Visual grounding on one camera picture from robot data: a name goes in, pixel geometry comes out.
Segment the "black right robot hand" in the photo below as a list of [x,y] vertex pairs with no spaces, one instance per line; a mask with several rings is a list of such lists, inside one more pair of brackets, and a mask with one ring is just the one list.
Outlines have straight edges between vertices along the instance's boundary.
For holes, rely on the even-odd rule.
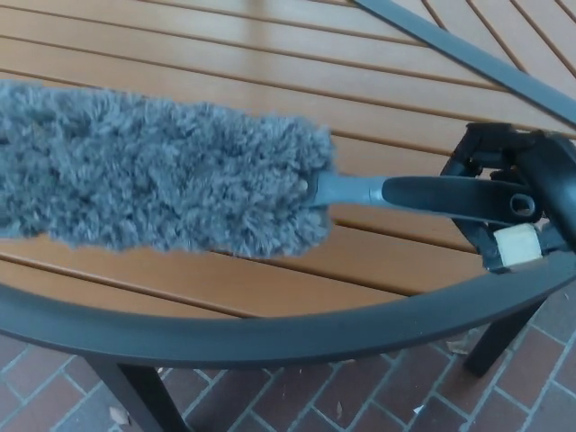
[[494,274],[513,271],[557,252],[575,251],[575,145],[560,133],[516,130],[509,123],[473,122],[443,167],[443,176],[477,178],[491,168],[490,182],[527,188],[535,204],[533,221],[482,222],[454,219],[454,225]]

